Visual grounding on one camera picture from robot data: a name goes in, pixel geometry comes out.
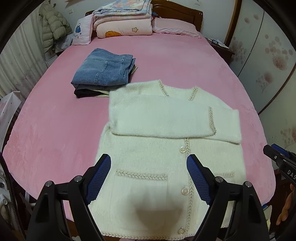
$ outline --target sweater sleeve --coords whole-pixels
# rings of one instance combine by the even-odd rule
[[[109,122],[117,135],[241,141],[237,110],[173,97],[111,91]]]
[[[212,136],[208,107],[162,96],[110,93],[112,133],[163,138]]]

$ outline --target pearl button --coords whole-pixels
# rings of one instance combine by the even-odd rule
[[[178,230],[178,234],[184,234],[185,233],[185,229],[179,229]]]
[[[186,152],[187,151],[187,148],[185,147],[185,146],[181,146],[180,147],[180,152],[181,153],[184,153],[184,152]]]
[[[181,192],[182,192],[183,195],[187,195],[189,193],[189,189],[188,188],[183,188]]]

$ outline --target pink blanket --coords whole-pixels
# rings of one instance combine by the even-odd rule
[[[70,84],[95,48],[132,54],[138,69],[132,82],[161,79],[165,85],[195,85],[239,110],[247,180],[262,204],[275,190],[271,160],[259,117],[244,87],[205,38],[156,34],[94,39],[70,46],[49,67],[27,98],[3,156],[14,179],[37,198],[44,183],[70,181],[93,166],[108,121],[108,98],[77,99]]]

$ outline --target screw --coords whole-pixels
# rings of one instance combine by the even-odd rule
[[[76,181],[76,182],[80,182],[81,180],[82,180],[82,176],[80,176],[80,175],[74,177],[74,181]]]
[[[246,181],[244,184],[245,184],[248,188],[250,188],[250,187],[252,186],[252,183],[250,183],[250,182],[248,182],[248,181]]]
[[[221,183],[223,182],[223,178],[222,177],[215,177],[216,182]]]
[[[52,185],[52,181],[47,181],[47,182],[45,183],[45,185],[46,185],[47,187],[50,187],[50,186]]]

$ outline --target white cardigan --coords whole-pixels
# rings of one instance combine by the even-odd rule
[[[208,209],[186,168],[194,153],[214,175],[242,184],[239,113],[194,87],[160,80],[110,92],[109,122],[96,160],[111,157],[111,170],[89,208],[101,233],[131,239],[181,240],[197,232]],[[229,204],[223,221],[228,226]]]

